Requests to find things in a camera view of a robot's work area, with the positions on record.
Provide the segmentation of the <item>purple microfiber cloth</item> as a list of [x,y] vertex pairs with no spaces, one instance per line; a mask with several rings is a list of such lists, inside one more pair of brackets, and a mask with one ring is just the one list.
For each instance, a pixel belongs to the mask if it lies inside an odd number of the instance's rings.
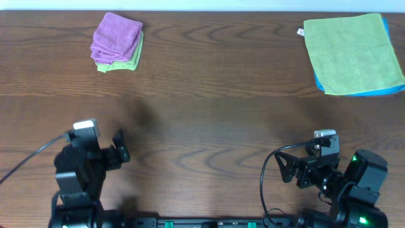
[[90,50],[120,56],[134,52],[143,23],[107,12],[94,32]]

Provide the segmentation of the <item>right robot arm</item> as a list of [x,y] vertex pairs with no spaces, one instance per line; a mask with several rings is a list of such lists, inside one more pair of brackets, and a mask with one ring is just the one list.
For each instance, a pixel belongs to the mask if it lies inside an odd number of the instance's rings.
[[388,226],[386,214],[375,204],[387,176],[387,161],[381,156],[359,149],[344,173],[337,170],[339,154],[298,158],[275,153],[284,182],[297,178],[301,189],[315,186],[330,199],[330,212],[303,211],[296,227],[376,227]]

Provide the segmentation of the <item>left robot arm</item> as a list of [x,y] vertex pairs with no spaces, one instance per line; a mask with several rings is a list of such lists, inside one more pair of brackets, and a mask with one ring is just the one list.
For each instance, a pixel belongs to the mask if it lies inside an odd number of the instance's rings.
[[71,130],[68,144],[54,159],[59,191],[51,203],[49,227],[130,227],[118,210],[105,210],[100,197],[106,172],[130,161],[123,131],[113,144],[100,148],[95,128]]

